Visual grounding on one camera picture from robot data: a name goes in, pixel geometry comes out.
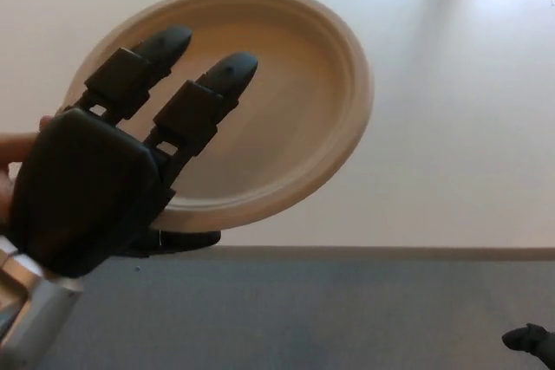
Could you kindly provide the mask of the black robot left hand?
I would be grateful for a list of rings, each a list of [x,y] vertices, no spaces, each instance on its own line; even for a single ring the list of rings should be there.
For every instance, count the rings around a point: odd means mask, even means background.
[[[117,49],[87,78],[79,100],[38,134],[1,228],[19,252],[79,278],[147,238],[174,196],[173,182],[238,105],[258,66],[249,53],[228,55],[178,89],[145,139],[120,130],[191,39],[190,29],[173,26]]]

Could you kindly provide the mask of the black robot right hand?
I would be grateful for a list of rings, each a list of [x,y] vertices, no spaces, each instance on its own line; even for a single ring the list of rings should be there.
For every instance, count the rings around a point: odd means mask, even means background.
[[[540,325],[527,323],[502,335],[510,350],[528,353],[538,358],[548,369],[554,368],[554,333]]]

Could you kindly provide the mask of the person's bare hand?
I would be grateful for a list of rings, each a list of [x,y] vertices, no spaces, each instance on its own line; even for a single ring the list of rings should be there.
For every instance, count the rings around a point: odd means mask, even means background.
[[[7,222],[13,196],[14,182],[9,175],[9,165],[21,163],[29,154],[36,137],[53,119],[43,116],[39,122],[38,131],[32,133],[2,133],[1,134],[1,223]]]

